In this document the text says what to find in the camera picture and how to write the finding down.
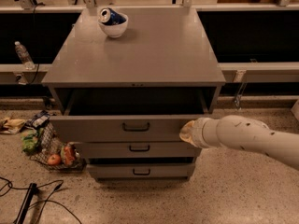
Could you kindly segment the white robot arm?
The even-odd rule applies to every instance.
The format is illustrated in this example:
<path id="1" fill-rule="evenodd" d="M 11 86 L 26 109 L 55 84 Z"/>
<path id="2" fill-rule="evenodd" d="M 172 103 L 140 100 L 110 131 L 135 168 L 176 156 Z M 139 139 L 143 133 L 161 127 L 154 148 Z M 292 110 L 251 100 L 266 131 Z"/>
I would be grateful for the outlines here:
<path id="1" fill-rule="evenodd" d="M 299 169 L 299 134 L 271 130 L 256 119 L 236 115 L 199 118 L 187 122 L 179 137 L 195 147 L 226 147 L 260 153 Z"/>

